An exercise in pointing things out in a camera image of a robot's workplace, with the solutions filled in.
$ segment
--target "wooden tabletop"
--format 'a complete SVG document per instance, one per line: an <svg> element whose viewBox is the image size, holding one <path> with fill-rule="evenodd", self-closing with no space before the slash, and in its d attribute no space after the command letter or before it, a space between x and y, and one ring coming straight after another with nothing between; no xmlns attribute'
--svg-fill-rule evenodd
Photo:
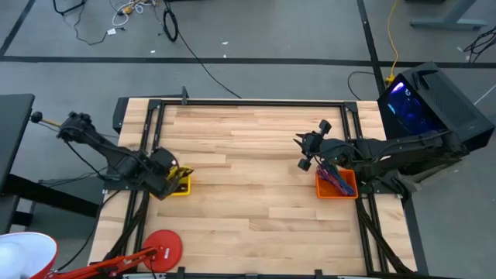
<svg viewBox="0 0 496 279"><path fill-rule="evenodd" d="M147 103L129 100L120 146L139 147ZM384 140L377 103L357 104L363 135ZM327 137L343 139L338 108L166 106L160 146L195 172L189 196L150 200L144 237L158 229L178 233L184 252L177 267L186 272L366 274L355 202L318 199L315 166L297 167L302 155L295 133L317 130L322 119L332 124ZM103 208L90 262L102 260L119 237L128 198L123 191ZM384 238L416 270L401 201L376 199Z"/></svg>

